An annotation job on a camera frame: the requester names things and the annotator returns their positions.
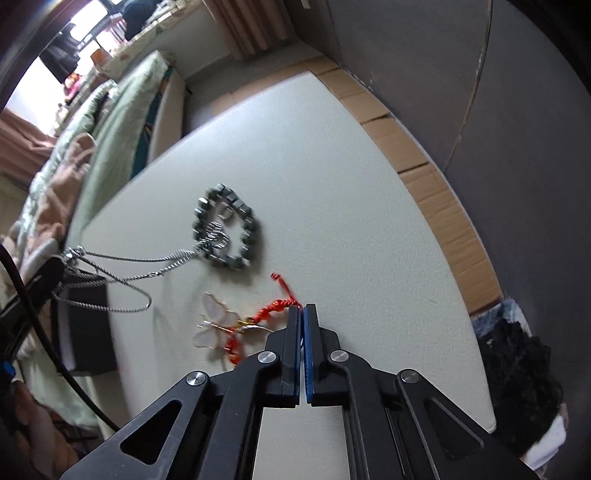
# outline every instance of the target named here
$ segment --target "silver rivet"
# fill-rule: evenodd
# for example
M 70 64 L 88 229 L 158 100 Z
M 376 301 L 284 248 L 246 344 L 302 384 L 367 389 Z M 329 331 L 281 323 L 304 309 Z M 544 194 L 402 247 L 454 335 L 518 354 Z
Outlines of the silver rivet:
M 277 358 L 276 354 L 273 352 L 261 352 L 257 356 L 258 360 L 262 364 L 271 364 Z
M 349 354 L 344 350 L 335 350 L 330 354 L 330 359 L 333 362 L 346 362 L 349 359 Z
M 187 375 L 187 383 L 192 387 L 203 385 L 207 380 L 207 375 L 203 372 L 191 372 Z
M 416 370 L 411 368 L 402 370 L 400 377 L 402 377 L 402 380 L 406 383 L 417 383 L 419 380 L 421 380 L 421 375 Z

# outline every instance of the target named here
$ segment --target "pink cloth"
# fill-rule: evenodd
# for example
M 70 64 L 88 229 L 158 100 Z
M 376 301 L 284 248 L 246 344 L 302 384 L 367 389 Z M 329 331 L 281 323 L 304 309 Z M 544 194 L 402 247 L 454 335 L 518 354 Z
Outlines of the pink cloth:
M 74 215 L 94 150 L 95 141 L 89 134 L 78 135 L 72 140 L 64 161 L 49 181 L 40 200 L 35 233 L 27 239 L 22 258 L 20 270 L 24 282 L 31 279 L 48 257 L 57 253 L 57 244 L 66 236 Z
M 0 112 L 0 170 L 19 183 L 31 183 L 55 144 L 55 137 L 44 134 L 8 108 Z

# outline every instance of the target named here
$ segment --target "white tabletop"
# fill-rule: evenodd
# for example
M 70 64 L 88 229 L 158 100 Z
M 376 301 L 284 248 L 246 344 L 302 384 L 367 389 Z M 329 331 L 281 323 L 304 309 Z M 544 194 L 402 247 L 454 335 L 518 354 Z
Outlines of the white tabletop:
M 248 99 L 168 150 L 101 211 L 84 246 L 132 257 L 187 248 L 197 199 L 217 183 L 253 208 L 261 257 L 243 273 L 194 260 L 138 283 L 153 296 L 152 308 L 111 319 L 132 415 L 190 371 L 229 368 L 191 343 L 205 292 L 252 315 L 284 297 L 269 278 L 277 271 L 302 303 L 317 304 L 320 325 L 335 330 L 344 349 L 374 368 L 417 369 L 493 429 L 476 339 L 435 237 L 386 158 L 311 74 Z M 153 268 L 101 264 L 121 275 Z M 142 302 L 125 287 L 110 288 L 109 297 L 113 306 Z M 254 477 L 348 478 L 340 408 L 301 403 L 265 410 Z

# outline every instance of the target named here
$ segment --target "gray wall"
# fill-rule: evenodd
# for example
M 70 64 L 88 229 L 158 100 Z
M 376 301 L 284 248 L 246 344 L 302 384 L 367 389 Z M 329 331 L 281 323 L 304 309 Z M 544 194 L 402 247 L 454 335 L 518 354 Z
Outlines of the gray wall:
M 591 97 L 550 41 L 495 0 L 482 78 L 446 176 L 501 286 L 552 347 L 571 418 L 556 478 L 571 478 L 591 431 L 590 157 Z
M 570 427 L 550 477 L 583 477 L 591 97 L 581 81 L 506 0 L 310 0 L 305 11 L 300 0 L 285 3 L 300 38 L 360 78 L 444 170 L 506 295 L 552 347 Z

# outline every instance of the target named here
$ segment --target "curtain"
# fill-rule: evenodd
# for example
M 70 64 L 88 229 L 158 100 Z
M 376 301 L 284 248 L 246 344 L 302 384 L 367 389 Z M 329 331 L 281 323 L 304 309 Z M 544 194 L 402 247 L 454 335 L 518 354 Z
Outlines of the curtain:
M 254 56 L 292 37 L 282 0 L 203 0 L 238 60 Z
M 55 144 L 55 137 L 44 134 L 8 108 L 0 113 L 0 170 L 19 183 L 31 183 Z

